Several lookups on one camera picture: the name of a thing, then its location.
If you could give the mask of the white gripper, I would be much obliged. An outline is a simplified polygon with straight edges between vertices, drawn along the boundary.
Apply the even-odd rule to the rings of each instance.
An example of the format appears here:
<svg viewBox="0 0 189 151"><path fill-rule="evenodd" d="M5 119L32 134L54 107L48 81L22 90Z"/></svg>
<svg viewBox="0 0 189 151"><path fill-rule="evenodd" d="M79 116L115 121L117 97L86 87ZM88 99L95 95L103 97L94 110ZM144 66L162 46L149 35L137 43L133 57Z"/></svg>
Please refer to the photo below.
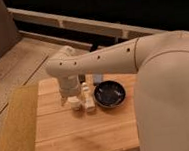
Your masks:
<svg viewBox="0 0 189 151"><path fill-rule="evenodd" d="M78 96L81 93L80 81L77 76L59 77L57 81L59 83L62 106L66 104L66 98Z"/></svg>

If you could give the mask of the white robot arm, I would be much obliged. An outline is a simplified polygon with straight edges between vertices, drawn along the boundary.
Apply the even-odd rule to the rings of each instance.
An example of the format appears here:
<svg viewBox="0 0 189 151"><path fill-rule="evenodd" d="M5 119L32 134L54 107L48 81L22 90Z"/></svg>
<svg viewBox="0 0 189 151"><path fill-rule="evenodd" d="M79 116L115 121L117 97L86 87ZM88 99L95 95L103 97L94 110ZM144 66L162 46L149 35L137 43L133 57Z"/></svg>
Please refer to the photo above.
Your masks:
<svg viewBox="0 0 189 151"><path fill-rule="evenodd" d="M140 151L189 151L189 32L170 31L88 54L63 47L46 72L64 97L77 95L79 74L136 75L134 102Z"/></svg>

